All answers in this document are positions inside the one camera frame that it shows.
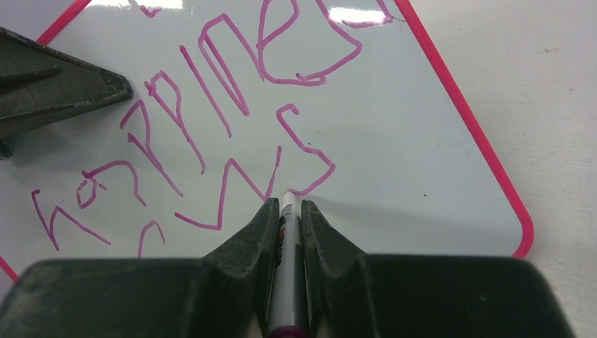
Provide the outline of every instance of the dry erase marker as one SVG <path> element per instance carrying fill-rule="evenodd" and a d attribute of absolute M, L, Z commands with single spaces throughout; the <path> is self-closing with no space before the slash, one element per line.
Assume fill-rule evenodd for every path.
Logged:
<path fill-rule="evenodd" d="M 268 337 L 307 338 L 309 317 L 299 218 L 301 204 L 293 193 L 287 192 L 282 205 Z"/>

